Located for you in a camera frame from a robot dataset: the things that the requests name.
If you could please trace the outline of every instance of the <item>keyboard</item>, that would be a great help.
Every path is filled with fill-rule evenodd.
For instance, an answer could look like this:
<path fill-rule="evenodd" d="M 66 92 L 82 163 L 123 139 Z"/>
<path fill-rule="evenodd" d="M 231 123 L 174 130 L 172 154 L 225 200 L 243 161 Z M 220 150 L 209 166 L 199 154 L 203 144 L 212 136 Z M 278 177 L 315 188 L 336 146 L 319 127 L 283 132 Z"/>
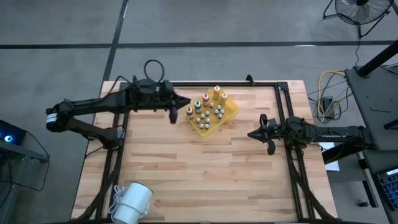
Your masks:
<path fill-rule="evenodd" d="M 398 208 L 398 169 L 377 175 L 391 210 Z"/>

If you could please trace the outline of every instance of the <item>blue light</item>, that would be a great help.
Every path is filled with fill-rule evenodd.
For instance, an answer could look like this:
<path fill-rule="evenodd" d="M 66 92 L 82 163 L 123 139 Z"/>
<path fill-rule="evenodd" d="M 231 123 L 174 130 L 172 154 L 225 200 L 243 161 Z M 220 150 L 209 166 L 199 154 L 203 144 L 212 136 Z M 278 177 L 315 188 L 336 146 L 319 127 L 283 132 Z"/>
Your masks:
<path fill-rule="evenodd" d="M 6 136 L 4 137 L 5 142 L 11 142 L 12 141 L 12 136 Z"/>

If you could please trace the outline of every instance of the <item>black line on floor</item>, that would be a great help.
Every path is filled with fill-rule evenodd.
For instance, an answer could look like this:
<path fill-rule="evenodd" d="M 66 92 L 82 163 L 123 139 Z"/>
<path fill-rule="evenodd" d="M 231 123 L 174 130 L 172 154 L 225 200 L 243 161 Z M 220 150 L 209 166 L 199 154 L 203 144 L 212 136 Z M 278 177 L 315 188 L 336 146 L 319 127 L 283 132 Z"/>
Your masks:
<path fill-rule="evenodd" d="M 108 49 L 112 44 L 16 44 L 0 45 L 0 49 Z"/>
<path fill-rule="evenodd" d="M 362 40 L 361 45 L 390 45 L 394 40 Z M 290 41 L 290 42 L 176 42 L 118 44 L 120 49 L 167 49 L 200 47 L 306 47 L 306 46 L 357 46 L 358 41 Z"/>
<path fill-rule="evenodd" d="M 119 40 L 121 29 L 115 33 Z M 361 45 L 390 45 L 394 40 L 363 40 Z M 357 46 L 358 41 L 288 41 L 288 42 L 176 42 L 176 43 L 123 43 L 123 44 L 22 44 L 0 45 L 0 49 L 154 49 L 199 47 L 303 47 L 303 46 Z"/>
<path fill-rule="evenodd" d="M 113 35 L 112 47 L 111 47 L 111 50 L 109 51 L 109 56 L 108 56 L 108 61 L 106 62 L 106 66 L 105 66 L 104 76 L 102 77 L 102 82 L 108 81 L 109 77 L 111 76 L 114 56 L 116 55 L 116 50 L 118 49 L 120 33 L 122 32 L 124 16 L 126 15 L 128 3 L 129 3 L 129 0 L 123 0 L 122 7 L 121 7 L 120 13 L 119 13 L 118 24 L 116 26 L 116 29 L 115 29 L 114 35 Z"/>
<path fill-rule="evenodd" d="M 396 14 L 398 16 L 398 6 L 397 6 L 397 4 L 395 2 L 392 3 L 392 8 L 393 8 L 394 12 L 396 12 Z"/>

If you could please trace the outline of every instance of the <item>wire bundle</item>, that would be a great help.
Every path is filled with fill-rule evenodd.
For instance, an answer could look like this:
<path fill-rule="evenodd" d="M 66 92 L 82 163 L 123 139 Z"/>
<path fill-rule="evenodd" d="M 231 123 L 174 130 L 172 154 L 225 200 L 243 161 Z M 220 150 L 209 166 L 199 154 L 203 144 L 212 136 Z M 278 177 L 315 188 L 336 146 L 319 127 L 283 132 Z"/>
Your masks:
<path fill-rule="evenodd" d="M 302 134 L 302 133 L 299 133 L 299 132 L 298 132 L 297 130 L 295 130 L 294 128 L 289 128 L 289 131 L 285 131 L 286 137 L 287 137 L 287 139 L 289 139 L 289 141 L 291 141 L 290 138 L 292 138 L 292 139 L 295 140 L 295 142 L 292 142 L 292 143 L 291 143 L 292 146 L 295 146 L 295 147 L 294 147 L 294 150 L 295 150 L 295 151 L 298 151 L 299 153 L 301 153 L 302 156 L 304 155 L 304 152 L 303 152 L 303 150 L 300 148 L 300 146 L 306 146 L 306 145 L 315 145 L 315 146 L 319 146 L 318 144 L 314 144 L 314 143 L 311 143 L 311 142 L 319 142 L 318 137 L 319 137 L 319 135 L 322 134 L 322 133 L 333 133 L 333 134 L 336 134 L 336 135 L 338 135 L 338 136 L 341 138 L 341 143 L 342 143 L 342 147 L 341 147 L 341 149 L 339 150 L 339 152 L 336 154 L 336 156 L 333 157 L 333 158 L 331 158 L 331 159 L 329 159 L 329 160 L 327 160 L 327 161 L 325 161 L 325 164 L 328 164 L 329 162 L 334 161 L 335 159 L 339 158 L 339 157 L 341 156 L 341 154 L 343 153 L 344 148 L 345 148 L 345 139 L 344 139 L 344 137 L 343 137 L 340 133 L 337 133 L 336 131 L 331 131 L 331 130 L 322 131 L 322 132 L 319 133 L 318 130 L 317 130 L 317 127 L 314 126 L 313 124 L 310 124 L 310 123 L 299 123 L 299 122 L 292 122 L 292 123 L 296 123 L 296 124 L 300 124 L 300 125 L 307 125 L 307 126 L 309 126 L 310 128 L 313 128 L 313 129 L 315 130 L 315 136 L 314 136 L 312 139 L 304 139 L 304 138 L 303 138 L 303 134 Z"/>
<path fill-rule="evenodd" d="M 327 81 L 326 86 L 323 89 L 321 89 L 322 78 L 327 73 L 332 73 L 332 76 Z M 319 80 L 318 80 L 318 91 L 312 92 L 312 93 L 318 93 L 318 99 L 314 100 L 314 99 L 308 97 L 308 99 L 310 100 L 311 103 L 316 104 L 316 106 L 317 106 L 317 116 L 316 116 L 316 118 L 318 118 L 319 122 L 321 122 L 321 123 L 327 123 L 327 122 L 329 122 L 332 119 L 333 120 L 338 120 L 338 119 L 341 118 L 341 114 L 348 110 L 348 97 L 352 96 L 352 93 L 348 94 L 349 87 L 347 89 L 343 90 L 336 98 L 338 98 L 341 94 L 343 94 L 344 91 L 346 92 L 346 96 L 345 97 L 343 97 L 343 98 L 341 98 L 339 100 L 333 101 L 328 108 L 323 108 L 322 107 L 321 100 L 323 98 L 323 95 L 325 94 L 325 90 L 327 88 L 339 85 L 340 83 L 346 82 L 346 81 L 342 81 L 342 82 L 336 83 L 336 84 L 334 84 L 332 86 L 329 86 L 329 83 L 330 83 L 331 79 L 335 75 L 341 75 L 341 76 L 345 77 L 345 73 L 343 73 L 343 72 L 337 72 L 337 71 L 333 71 L 333 70 L 323 72 L 320 75 Z M 347 102 L 347 107 L 346 107 L 346 109 L 344 111 L 341 110 L 341 105 L 340 105 L 340 103 L 343 100 L 346 100 L 346 102 Z M 329 117 L 329 115 L 332 113 L 332 111 L 334 111 L 337 107 L 339 108 L 339 111 L 340 111 L 339 113 L 336 114 L 336 115 L 338 115 L 338 117 L 337 118 Z"/>
<path fill-rule="evenodd" d="M 108 213 L 111 214 L 112 222 L 119 223 L 117 220 L 114 219 L 113 216 L 116 213 L 116 210 L 119 208 L 119 204 L 122 201 L 123 196 L 126 194 L 128 187 L 123 186 L 122 188 L 120 188 L 119 186 L 115 185 L 113 186 L 113 190 L 113 203 L 111 206 L 109 206 Z"/>

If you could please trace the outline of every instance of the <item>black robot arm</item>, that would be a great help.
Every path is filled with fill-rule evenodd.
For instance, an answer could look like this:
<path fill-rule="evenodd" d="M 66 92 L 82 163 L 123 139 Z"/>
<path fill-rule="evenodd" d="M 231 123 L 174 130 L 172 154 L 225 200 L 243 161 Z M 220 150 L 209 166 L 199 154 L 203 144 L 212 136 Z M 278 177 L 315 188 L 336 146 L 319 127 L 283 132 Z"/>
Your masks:
<path fill-rule="evenodd" d="M 248 133 L 250 138 L 268 143 L 268 154 L 275 153 L 273 139 L 285 139 L 292 149 L 304 149 L 311 142 L 340 142 L 341 144 L 323 153 L 325 162 L 333 162 L 363 149 L 373 148 L 369 131 L 362 126 L 324 128 L 307 123 L 303 118 L 291 116 L 283 126 L 275 119 L 260 115 L 260 128 Z"/>
<path fill-rule="evenodd" d="M 151 79 L 137 80 L 125 89 L 108 93 L 103 98 L 70 101 L 63 100 L 53 108 L 46 110 L 48 130 L 53 132 L 73 131 L 87 139 L 99 139 L 105 149 L 120 146 L 120 135 L 116 128 L 99 128 L 74 118 L 77 115 L 109 111 L 125 113 L 139 110 L 169 110 L 170 122 L 177 120 L 177 110 L 190 103 L 191 99 L 179 96 L 173 85 L 164 80 L 155 82 Z"/>

